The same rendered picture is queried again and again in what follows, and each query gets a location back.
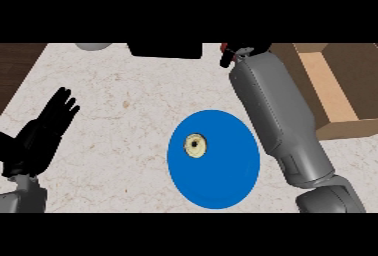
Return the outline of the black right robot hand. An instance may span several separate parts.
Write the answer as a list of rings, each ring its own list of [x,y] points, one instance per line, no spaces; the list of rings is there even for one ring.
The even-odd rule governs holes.
[[[231,62],[237,60],[238,57],[251,57],[269,51],[270,43],[223,43],[220,46],[222,58],[220,66],[228,68]]]

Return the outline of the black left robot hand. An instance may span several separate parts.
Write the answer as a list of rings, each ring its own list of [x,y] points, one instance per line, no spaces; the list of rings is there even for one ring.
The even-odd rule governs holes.
[[[79,110],[71,90],[61,87],[39,117],[27,123],[16,137],[0,132],[3,177],[34,177],[46,171]]]

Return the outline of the brown cardboard box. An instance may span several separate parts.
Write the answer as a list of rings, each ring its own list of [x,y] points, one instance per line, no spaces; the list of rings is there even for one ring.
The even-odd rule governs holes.
[[[275,43],[321,140],[378,134],[378,44]]]

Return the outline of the yellow bell pepper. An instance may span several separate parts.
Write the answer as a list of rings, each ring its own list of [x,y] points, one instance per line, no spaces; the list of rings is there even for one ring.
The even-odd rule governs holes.
[[[183,148],[192,158],[201,158],[207,152],[205,137],[198,133],[191,134],[185,139]]]

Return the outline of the blue plate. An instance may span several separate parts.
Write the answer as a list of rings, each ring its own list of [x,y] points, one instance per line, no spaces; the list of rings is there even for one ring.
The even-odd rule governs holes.
[[[194,133],[207,140],[201,158],[192,158],[183,148]],[[238,204],[254,188],[260,171],[257,142],[244,122],[220,110],[188,116],[170,138],[167,165],[176,188],[194,204],[208,209]]]

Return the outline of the black appliance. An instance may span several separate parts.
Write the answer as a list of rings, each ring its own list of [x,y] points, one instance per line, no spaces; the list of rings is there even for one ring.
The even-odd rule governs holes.
[[[132,55],[155,58],[200,59],[201,43],[129,43]]]

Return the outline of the dark wooden cabinet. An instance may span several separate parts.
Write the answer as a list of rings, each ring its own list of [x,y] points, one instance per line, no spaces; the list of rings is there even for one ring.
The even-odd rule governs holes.
[[[0,114],[46,46],[46,43],[0,43]]]

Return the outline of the grey round object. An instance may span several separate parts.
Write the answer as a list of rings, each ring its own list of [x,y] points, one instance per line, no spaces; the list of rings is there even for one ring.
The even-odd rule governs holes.
[[[110,47],[112,43],[76,43],[77,47],[84,51],[99,51]]]

